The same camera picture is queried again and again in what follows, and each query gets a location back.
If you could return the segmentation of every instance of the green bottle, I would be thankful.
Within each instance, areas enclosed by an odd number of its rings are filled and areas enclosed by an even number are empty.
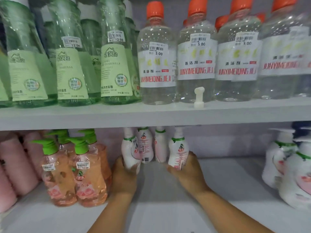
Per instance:
[[[131,52],[122,0],[99,0],[102,13],[101,96],[108,105],[140,101],[140,83]]]
[[[91,55],[95,73],[100,81],[101,78],[101,28],[99,13],[95,5],[78,3],[81,11],[81,26],[86,44]]]
[[[0,0],[14,105],[34,108],[57,103],[56,72],[39,39],[28,0]]]
[[[56,30],[58,104],[82,106],[99,102],[100,81],[88,53],[76,0],[50,0],[48,8]]]
[[[126,23],[127,31],[130,35],[132,55],[134,58],[134,63],[135,63],[137,72],[139,72],[138,54],[137,54],[137,36],[135,33],[136,26],[133,20],[132,3],[129,0],[123,0],[123,3],[125,5],[125,23]]]
[[[54,23],[52,20],[52,16],[47,5],[41,8],[41,15],[42,15],[42,19],[44,22],[46,42],[48,45],[48,56],[49,56],[51,65],[56,70],[56,55],[55,55],[56,34],[55,34],[55,27],[54,27]]]
[[[9,63],[0,42],[0,108],[12,107]]]

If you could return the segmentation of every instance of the orange cap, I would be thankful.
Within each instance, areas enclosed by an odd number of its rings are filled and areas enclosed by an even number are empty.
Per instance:
[[[253,0],[232,0],[230,14],[243,9],[251,9]]]
[[[195,13],[206,13],[207,0],[191,0],[188,8],[188,16]]]
[[[219,16],[215,21],[215,28],[219,30],[225,23],[227,23],[229,15]]]
[[[265,22],[266,14],[265,13],[258,13],[257,18],[260,19],[261,23]]]
[[[164,18],[164,6],[160,1],[151,1],[147,4],[147,19],[151,17]]]
[[[297,0],[273,0],[272,12],[296,4]]]

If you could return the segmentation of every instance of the upper shelf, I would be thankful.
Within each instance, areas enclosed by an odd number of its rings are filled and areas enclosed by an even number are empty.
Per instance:
[[[0,109],[0,130],[205,125],[311,120],[311,98],[169,105],[50,106]]]

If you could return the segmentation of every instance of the white shelf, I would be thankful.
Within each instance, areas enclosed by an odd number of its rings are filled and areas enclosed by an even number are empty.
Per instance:
[[[169,105],[50,106],[0,109],[0,130],[73,129],[285,122],[311,120],[311,98]]]
[[[284,203],[261,179],[262,158],[200,160],[209,186],[252,218],[276,233],[308,233],[311,213]],[[5,233],[85,233],[105,205],[57,208],[41,184],[4,218]],[[216,232],[195,201],[156,162],[142,165],[138,190],[130,207],[126,232]]]

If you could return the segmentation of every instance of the pink bottle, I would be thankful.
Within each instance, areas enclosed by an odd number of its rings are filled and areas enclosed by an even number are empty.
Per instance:
[[[12,185],[8,180],[4,170],[0,164],[0,213],[7,211],[12,207],[16,201],[17,197],[14,193]]]
[[[41,139],[42,139],[42,136],[38,131],[33,131],[23,136],[24,149],[27,152],[31,163],[33,164],[33,167],[36,171],[36,174],[39,180],[41,180],[41,176],[42,176],[42,167],[40,165],[40,162],[44,154],[42,151],[42,146],[40,144],[33,143],[32,141],[41,140]]]
[[[0,159],[17,195],[26,195],[39,183],[23,146],[14,133],[0,143]]]

